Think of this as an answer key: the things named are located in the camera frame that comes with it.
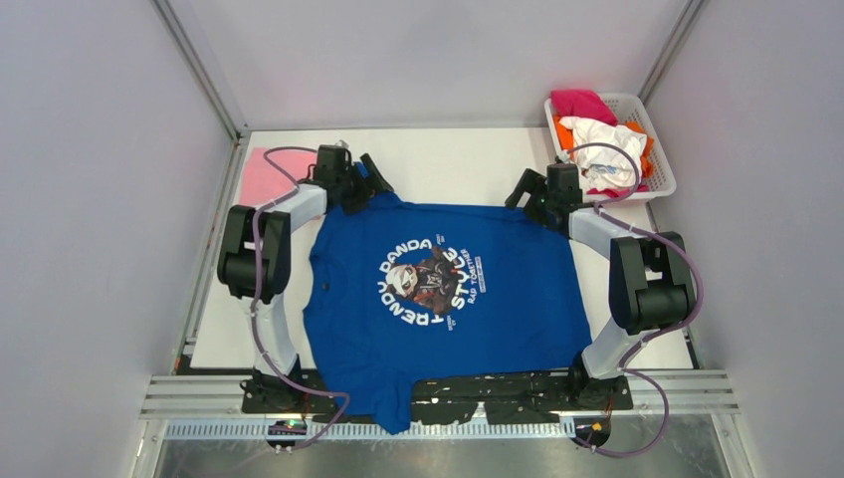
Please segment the blue printed t shirt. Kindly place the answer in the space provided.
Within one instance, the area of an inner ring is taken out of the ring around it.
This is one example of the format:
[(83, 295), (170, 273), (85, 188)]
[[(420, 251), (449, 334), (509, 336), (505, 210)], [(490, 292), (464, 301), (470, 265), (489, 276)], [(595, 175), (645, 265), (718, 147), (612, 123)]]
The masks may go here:
[(332, 209), (310, 263), (316, 369), (389, 433), (420, 380), (565, 367), (591, 341), (569, 241), (518, 210), (380, 193)]

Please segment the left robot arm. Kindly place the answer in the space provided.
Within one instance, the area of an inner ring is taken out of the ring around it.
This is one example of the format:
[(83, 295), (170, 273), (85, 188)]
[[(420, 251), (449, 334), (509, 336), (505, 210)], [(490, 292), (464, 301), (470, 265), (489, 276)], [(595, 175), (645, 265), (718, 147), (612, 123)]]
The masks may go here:
[(273, 159), (263, 160), (292, 184), (291, 190), (260, 206), (234, 205), (227, 213), (217, 260), (217, 278), (230, 295), (244, 301), (256, 355), (251, 382), (278, 410), (292, 412), (305, 396), (340, 399), (345, 392), (304, 385), (299, 353), (290, 337), (284, 294), (292, 275), (292, 236), (300, 227), (335, 208), (346, 214), (362, 211), (391, 184), (368, 153), (354, 158), (344, 143), (314, 149), (315, 161), (296, 178)]

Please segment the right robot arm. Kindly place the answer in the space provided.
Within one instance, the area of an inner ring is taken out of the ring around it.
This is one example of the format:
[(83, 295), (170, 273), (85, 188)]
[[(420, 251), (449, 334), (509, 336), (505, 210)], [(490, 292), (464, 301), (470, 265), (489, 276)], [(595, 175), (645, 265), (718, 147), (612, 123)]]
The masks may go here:
[(603, 207), (583, 202), (575, 175), (566, 163), (545, 173), (526, 169), (505, 205), (609, 262), (610, 318), (574, 356), (564, 387), (568, 402), (588, 409), (621, 393), (625, 366), (656, 335), (685, 321), (697, 296), (679, 234), (641, 232), (611, 218)]

